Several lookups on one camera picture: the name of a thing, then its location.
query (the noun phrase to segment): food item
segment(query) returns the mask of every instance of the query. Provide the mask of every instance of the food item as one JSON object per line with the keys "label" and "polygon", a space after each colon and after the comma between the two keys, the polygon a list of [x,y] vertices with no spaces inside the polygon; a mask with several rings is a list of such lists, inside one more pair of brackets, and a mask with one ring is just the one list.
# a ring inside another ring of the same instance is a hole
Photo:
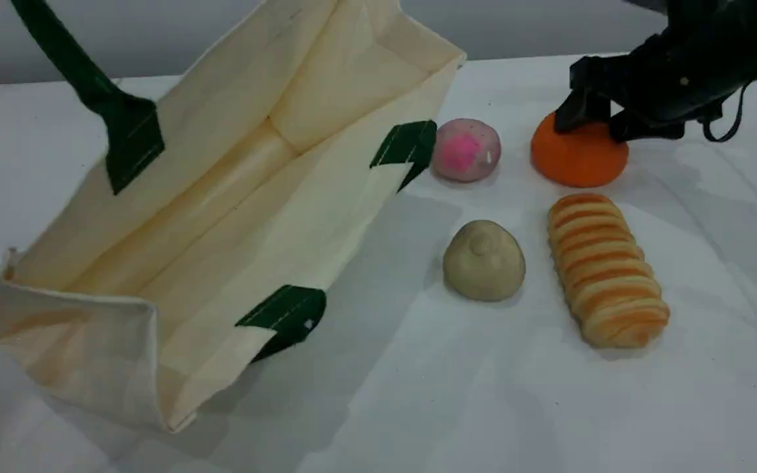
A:
{"label": "food item", "polygon": [[540,174],[562,185],[588,188],[607,185],[627,167],[627,143],[615,143],[605,123],[589,123],[559,135],[553,113],[539,124],[531,140],[531,162]]}
{"label": "food item", "polygon": [[432,169],[444,179],[465,183],[483,179],[499,159],[498,133],[480,120],[452,120],[436,132]]}
{"label": "food item", "polygon": [[565,299],[590,344],[642,348],[662,332],[670,310],[612,201],[564,197],[551,208],[547,230]]}
{"label": "food item", "polygon": [[446,284],[472,300],[507,299],[525,281],[525,257],[519,243],[493,221],[471,221],[451,240],[442,270]]}

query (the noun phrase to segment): canvas tote bag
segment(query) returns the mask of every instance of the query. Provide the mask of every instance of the canvas tote bag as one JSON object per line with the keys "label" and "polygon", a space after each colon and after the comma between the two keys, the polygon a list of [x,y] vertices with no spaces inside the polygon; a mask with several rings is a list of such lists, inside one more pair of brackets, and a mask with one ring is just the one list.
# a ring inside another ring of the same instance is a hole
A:
{"label": "canvas tote bag", "polygon": [[430,160],[465,55],[398,0],[267,0],[156,101],[42,0],[12,0],[106,154],[0,269],[0,348],[46,392],[176,432],[317,326],[385,201]]}

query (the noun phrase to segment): table surface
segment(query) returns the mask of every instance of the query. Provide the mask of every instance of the table surface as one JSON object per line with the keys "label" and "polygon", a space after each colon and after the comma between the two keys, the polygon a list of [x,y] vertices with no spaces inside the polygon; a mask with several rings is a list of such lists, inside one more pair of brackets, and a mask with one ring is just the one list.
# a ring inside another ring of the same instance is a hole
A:
{"label": "table surface", "polygon": [[[528,161],[574,60],[463,67],[439,121],[493,125],[495,175],[461,186],[424,173],[376,219],[309,340],[250,367],[183,433],[61,405],[0,354],[0,471],[757,471],[757,84],[732,141],[692,126],[681,141],[631,144],[627,170],[601,189],[672,315],[646,350],[595,351],[547,247],[545,213],[570,191]],[[156,98],[176,80],[120,85]],[[104,141],[66,84],[0,86],[0,257],[48,225]],[[498,221],[524,249],[528,276],[508,302],[442,284],[442,250],[472,219]]]}

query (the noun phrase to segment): fake bread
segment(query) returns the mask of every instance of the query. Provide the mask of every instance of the fake bread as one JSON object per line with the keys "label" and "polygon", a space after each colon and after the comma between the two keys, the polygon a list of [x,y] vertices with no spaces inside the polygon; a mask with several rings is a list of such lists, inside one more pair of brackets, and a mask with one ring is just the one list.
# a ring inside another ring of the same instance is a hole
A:
{"label": "fake bread", "polygon": [[574,194],[549,212],[550,245],[565,299],[595,347],[640,348],[670,310],[621,210],[602,195]]}

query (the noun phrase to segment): green handle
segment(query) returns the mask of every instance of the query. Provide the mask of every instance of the green handle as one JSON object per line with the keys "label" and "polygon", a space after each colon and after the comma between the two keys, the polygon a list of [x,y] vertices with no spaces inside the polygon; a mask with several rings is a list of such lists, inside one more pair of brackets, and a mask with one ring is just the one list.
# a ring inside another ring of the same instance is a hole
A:
{"label": "green handle", "polygon": [[75,89],[82,104],[107,126],[107,175],[114,194],[165,150],[156,104],[124,93],[69,34],[45,0],[11,0],[45,56]]}

